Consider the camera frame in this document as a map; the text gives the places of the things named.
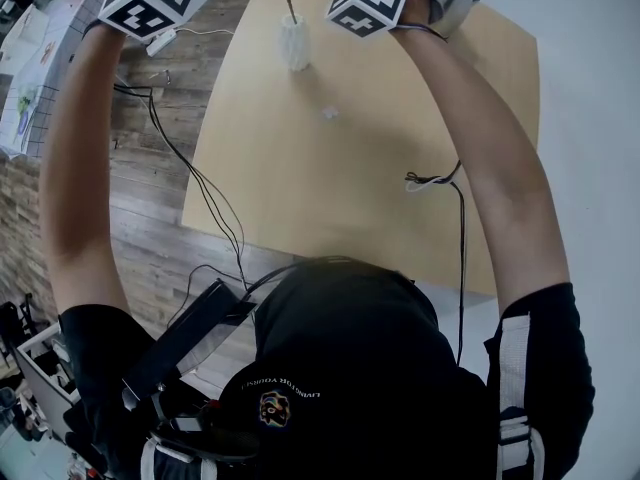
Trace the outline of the person's black shirt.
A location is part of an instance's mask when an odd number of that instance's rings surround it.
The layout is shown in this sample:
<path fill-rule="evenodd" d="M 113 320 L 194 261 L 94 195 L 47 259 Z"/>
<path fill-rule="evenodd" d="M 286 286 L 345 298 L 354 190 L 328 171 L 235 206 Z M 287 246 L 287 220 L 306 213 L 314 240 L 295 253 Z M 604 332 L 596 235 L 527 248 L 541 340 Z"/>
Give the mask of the person's black shirt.
<path fill-rule="evenodd" d="M 152 346 L 127 310 L 59 312 L 93 443 L 116 480 L 562 480 L 593 413 L 570 280 L 502 310 L 489 376 L 462 368 L 404 276 L 335 263 L 259 306 L 255 360 L 213 403 L 199 458 L 128 410 L 123 377 Z"/>

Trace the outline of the white power strip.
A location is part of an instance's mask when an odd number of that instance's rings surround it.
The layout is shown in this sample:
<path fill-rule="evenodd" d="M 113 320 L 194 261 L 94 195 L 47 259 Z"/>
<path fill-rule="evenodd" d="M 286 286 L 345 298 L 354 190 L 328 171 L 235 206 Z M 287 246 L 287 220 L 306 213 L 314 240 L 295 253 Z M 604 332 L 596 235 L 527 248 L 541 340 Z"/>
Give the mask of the white power strip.
<path fill-rule="evenodd" d="M 156 56 L 162 49 L 173 42 L 177 37 L 175 28 L 168 29 L 157 35 L 147 46 L 146 53 L 149 57 Z"/>

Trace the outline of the person's left forearm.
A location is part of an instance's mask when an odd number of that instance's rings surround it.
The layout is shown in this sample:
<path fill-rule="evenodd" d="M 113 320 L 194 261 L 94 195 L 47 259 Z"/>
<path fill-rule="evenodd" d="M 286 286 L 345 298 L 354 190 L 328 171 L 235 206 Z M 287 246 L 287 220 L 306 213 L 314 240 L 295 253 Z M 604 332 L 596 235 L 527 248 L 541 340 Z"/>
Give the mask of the person's left forearm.
<path fill-rule="evenodd" d="M 127 310 L 110 231 L 109 144 L 123 33 L 104 24 L 81 40 L 56 98 L 39 175 L 40 235 L 56 308 Z"/>

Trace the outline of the white open shelf unit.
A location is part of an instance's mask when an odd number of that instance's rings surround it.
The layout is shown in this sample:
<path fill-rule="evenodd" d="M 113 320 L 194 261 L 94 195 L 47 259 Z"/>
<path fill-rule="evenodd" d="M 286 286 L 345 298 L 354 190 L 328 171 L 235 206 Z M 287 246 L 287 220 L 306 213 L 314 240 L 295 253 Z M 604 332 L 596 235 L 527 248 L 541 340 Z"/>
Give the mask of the white open shelf unit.
<path fill-rule="evenodd" d="M 52 433 L 63 440 L 71 431 L 64 414 L 76 405 L 80 396 L 59 324 L 19 345 L 16 360 L 38 413 Z"/>

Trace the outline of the black chest-mounted screen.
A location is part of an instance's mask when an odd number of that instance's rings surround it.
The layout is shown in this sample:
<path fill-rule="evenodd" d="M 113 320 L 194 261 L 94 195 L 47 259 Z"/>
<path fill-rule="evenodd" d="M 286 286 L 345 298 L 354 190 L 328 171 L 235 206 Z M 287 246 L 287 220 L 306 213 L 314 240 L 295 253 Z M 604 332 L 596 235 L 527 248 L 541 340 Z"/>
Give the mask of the black chest-mounted screen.
<path fill-rule="evenodd" d="M 218 279 L 180 313 L 123 377 L 128 410 L 196 368 L 242 324 L 257 303 Z"/>

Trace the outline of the light wooden table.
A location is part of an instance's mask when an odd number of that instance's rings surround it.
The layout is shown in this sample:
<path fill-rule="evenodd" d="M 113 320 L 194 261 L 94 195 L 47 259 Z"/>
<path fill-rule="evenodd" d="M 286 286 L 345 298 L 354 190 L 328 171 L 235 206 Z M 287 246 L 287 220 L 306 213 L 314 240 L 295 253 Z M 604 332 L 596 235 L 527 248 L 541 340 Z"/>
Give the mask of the light wooden table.
<path fill-rule="evenodd" d="M 225 220 L 262 248 L 494 295 L 465 175 L 406 189 L 408 172 L 445 175 L 457 161 L 411 59 L 388 33 L 361 39 L 327 22 L 331 0 L 293 1 L 310 65 L 290 71 L 278 52 L 285 0 L 250 0 L 213 86 L 193 164 L 226 196 Z"/>

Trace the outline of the table with checked cloth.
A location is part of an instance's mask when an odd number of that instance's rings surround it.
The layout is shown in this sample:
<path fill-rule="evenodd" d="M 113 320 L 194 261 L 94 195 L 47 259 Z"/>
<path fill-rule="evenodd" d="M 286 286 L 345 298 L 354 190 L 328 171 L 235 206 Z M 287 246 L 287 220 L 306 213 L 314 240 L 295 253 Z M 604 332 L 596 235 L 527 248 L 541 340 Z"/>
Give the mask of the table with checked cloth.
<path fill-rule="evenodd" d="M 31 5 L 0 45 L 0 74 L 11 77 L 0 115 L 0 152 L 39 158 L 54 103 L 83 33 L 104 0 Z"/>

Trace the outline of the person's right forearm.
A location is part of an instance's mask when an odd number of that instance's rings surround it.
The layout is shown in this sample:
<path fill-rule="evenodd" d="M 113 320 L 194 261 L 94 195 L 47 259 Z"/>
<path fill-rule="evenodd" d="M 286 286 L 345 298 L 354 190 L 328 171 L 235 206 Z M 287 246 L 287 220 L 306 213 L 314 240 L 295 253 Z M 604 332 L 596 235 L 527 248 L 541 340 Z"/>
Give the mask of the person's right forearm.
<path fill-rule="evenodd" d="M 548 179 L 506 102 L 443 40 L 417 29 L 394 38 L 426 82 L 469 181 L 501 310 L 570 279 Z"/>

